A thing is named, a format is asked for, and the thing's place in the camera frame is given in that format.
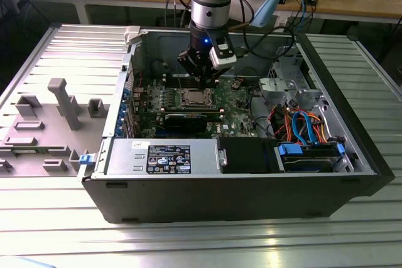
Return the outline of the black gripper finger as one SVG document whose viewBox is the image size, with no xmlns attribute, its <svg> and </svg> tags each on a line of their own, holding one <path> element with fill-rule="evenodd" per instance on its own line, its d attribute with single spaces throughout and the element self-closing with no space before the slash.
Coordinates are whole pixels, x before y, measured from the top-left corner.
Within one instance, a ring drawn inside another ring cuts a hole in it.
<svg viewBox="0 0 402 268">
<path fill-rule="evenodd" d="M 207 88 L 216 88 L 216 86 L 219 83 L 219 77 L 220 77 L 220 70 L 211 68 L 207 72 L 206 87 Z"/>
<path fill-rule="evenodd" d="M 179 53 L 177 61 L 194 78 L 200 88 L 205 88 L 207 55 L 197 50 L 185 50 Z"/>
</svg>

